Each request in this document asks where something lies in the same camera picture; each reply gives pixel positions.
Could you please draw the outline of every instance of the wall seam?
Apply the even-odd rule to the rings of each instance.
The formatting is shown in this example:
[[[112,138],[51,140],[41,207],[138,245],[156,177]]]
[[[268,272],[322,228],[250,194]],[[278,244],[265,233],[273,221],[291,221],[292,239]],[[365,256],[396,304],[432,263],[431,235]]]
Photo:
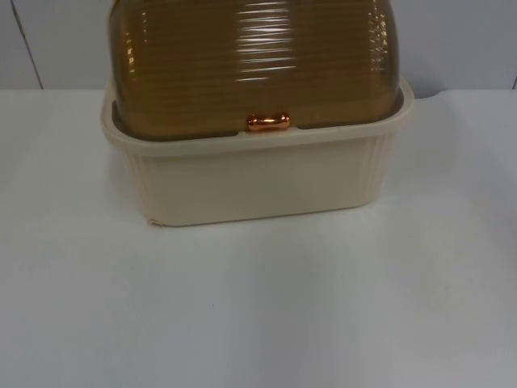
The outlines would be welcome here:
[[[36,74],[36,78],[38,80],[38,84],[40,85],[40,89],[43,90],[43,83],[41,82],[40,72],[38,71],[38,68],[36,66],[36,63],[34,61],[34,57],[32,56],[31,47],[29,46],[29,43],[27,42],[27,37],[25,36],[25,31],[23,30],[23,25],[21,20],[19,19],[18,10],[16,10],[16,5],[14,0],[10,0],[11,2],[11,9],[13,11],[13,16],[16,19],[16,24],[18,25],[19,33],[22,35],[23,42],[25,43],[25,49],[27,50],[27,53],[29,54],[29,58],[32,63],[32,68],[34,69],[34,73]]]

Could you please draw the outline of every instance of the plastic container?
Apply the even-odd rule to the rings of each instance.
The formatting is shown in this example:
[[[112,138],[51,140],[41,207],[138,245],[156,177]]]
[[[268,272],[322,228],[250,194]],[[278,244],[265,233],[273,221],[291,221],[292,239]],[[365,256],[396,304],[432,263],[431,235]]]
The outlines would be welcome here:
[[[135,138],[233,136],[254,115],[327,128],[397,110],[389,0],[116,0],[109,23],[114,109]]]
[[[365,205],[377,198],[395,132],[413,107],[403,102],[370,124],[185,141],[143,141],[113,124],[113,84],[102,122],[106,138],[127,156],[150,222],[186,226],[276,217]]]

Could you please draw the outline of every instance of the amber plastic cover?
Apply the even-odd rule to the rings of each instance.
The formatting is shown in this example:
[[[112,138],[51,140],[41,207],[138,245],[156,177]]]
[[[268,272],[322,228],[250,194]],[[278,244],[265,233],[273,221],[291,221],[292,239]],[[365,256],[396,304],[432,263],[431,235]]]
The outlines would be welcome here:
[[[388,0],[116,0],[109,31],[133,137],[228,136],[284,112],[303,129],[359,124],[397,105]]]

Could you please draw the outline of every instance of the cream plastic base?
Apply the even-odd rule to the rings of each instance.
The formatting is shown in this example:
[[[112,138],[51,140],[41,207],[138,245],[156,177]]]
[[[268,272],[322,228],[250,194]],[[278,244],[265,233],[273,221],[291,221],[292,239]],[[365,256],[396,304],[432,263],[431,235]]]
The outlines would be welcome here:
[[[190,141],[129,137],[111,119],[107,88],[106,138],[126,154],[150,222],[187,226],[353,208],[379,194],[395,131],[413,107],[404,104],[380,122],[282,133],[240,133]]]

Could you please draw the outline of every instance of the white wall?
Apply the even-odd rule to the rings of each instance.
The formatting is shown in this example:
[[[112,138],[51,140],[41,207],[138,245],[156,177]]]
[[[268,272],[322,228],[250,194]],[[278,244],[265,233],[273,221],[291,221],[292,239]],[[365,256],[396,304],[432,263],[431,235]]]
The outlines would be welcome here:
[[[110,3],[15,0],[44,87],[104,87],[109,72]],[[392,4],[402,72],[418,95],[513,86],[516,0],[392,0]]]
[[[36,73],[9,0],[0,0],[0,89],[37,89]]]

